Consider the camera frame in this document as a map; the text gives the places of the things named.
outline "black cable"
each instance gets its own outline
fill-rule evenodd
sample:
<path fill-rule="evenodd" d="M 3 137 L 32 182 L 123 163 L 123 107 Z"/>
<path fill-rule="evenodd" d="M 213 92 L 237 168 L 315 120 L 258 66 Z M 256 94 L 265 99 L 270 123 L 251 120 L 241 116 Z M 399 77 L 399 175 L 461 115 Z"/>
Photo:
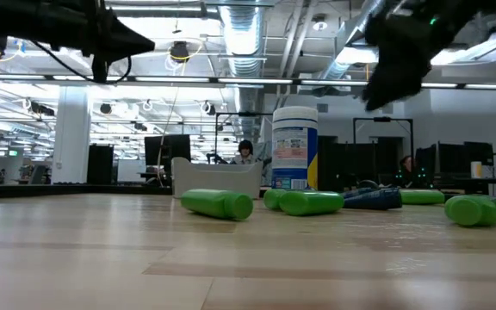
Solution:
<path fill-rule="evenodd" d="M 127 76 L 129 75 L 129 73 L 131 72 L 131 67 L 132 67 L 131 56 L 127 56 L 127 70 L 126 70 L 126 73 L 124 73 L 124 75 L 122 75 L 120 78 L 118 78 L 115 81 L 110 81 L 110 82 L 106 82 L 106 83 L 100 83 L 100 82 L 95 81 L 92 78 L 86 77 L 82 73 L 80 73 L 77 70 L 75 70 L 74 68 L 70 67 L 64 61 L 62 61 L 61 59 L 59 59 L 53 52 L 51 52 L 51 50 L 49 50 L 48 48 L 42 46 L 40 43 L 38 43 L 36 41 L 31 41 L 31 42 L 35 46 L 37 46 L 40 50 L 42 50 L 43 52 L 47 53 L 47 55 L 49 55 L 52 59 L 55 59 L 55 61 L 57 61 L 60 65 L 64 66 L 64 68 L 68 69 L 68 71 L 74 73 L 75 75 L 77 75 L 77 76 L 79 76 L 79 77 L 81 77 L 84 80 L 89 81 L 89 82 L 93 82 L 93 83 L 97 83 L 97 84 L 116 84 L 118 82 L 123 81 L 125 78 L 127 78 Z"/>

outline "disinfecting wipes container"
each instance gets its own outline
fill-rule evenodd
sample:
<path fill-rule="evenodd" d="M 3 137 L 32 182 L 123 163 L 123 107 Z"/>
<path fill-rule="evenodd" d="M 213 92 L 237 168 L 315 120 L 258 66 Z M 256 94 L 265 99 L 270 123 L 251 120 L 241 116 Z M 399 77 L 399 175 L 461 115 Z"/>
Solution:
<path fill-rule="evenodd" d="M 274 189 L 317 189 L 317 115 L 306 107 L 273 113 Z"/>

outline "dark blue object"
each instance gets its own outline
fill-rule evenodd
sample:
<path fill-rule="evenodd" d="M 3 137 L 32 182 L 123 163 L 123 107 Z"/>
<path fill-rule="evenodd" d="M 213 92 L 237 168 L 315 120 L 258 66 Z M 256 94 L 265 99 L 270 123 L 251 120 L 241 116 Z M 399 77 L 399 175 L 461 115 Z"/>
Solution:
<path fill-rule="evenodd" d="M 375 190 L 378 190 L 378 189 L 371 189 L 371 188 L 353 189 L 353 190 L 350 190 L 350 191 L 347 191 L 344 193 L 340 193 L 340 195 L 344 199 L 348 199 L 351 197 L 355 197 L 357 195 L 367 194 L 367 193 L 373 192 Z"/>
<path fill-rule="evenodd" d="M 389 210 L 401 207 L 401 195 L 398 189 L 380 189 L 344 199 L 344 208 Z"/>

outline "computer monitor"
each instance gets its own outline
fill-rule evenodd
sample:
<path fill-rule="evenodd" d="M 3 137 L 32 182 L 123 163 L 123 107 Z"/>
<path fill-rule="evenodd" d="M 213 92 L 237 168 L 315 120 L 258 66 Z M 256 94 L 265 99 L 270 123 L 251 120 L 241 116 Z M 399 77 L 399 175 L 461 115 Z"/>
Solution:
<path fill-rule="evenodd" d="M 416 168 L 418 171 L 424 171 L 430 174 L 436 173 L 436 145 L 433 144 L 430 147 L 419 148 L 415 154 L 416 158 Z"/>
<path fill-rule="evenodd" d="M 442 173 L 470 173 L 470 159 L 465 145 L 438 143 L 439 170 Z"/>
<path fill-rule="evenodd" d="M 470 162 L 479 161 L 483 165 L 493 165 L 493 144 L 484 142 L 464 142 Z"/>
<path fill-rule="evenodd" d="M 162 149 L 160 165 L 164 167 L 171 166 L 171 160 L 176 157 L 186 158 L 190 161 L 190 136 L 188 134 L 145 137 L 146 165 L 158 164 L 160 148 Z"/>

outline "woman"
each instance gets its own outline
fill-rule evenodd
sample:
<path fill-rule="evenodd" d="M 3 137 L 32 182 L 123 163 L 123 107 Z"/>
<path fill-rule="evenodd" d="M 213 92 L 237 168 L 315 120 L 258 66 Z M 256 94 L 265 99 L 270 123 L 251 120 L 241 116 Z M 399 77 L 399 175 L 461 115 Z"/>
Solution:
<path fill-rule="evenodd" d="M 253 158 L 254 146 L 248 140 L 243 140 L 239 143 L 239 155 L 232 159 L 231 164 L 255 164 L 256 159 Z"/>

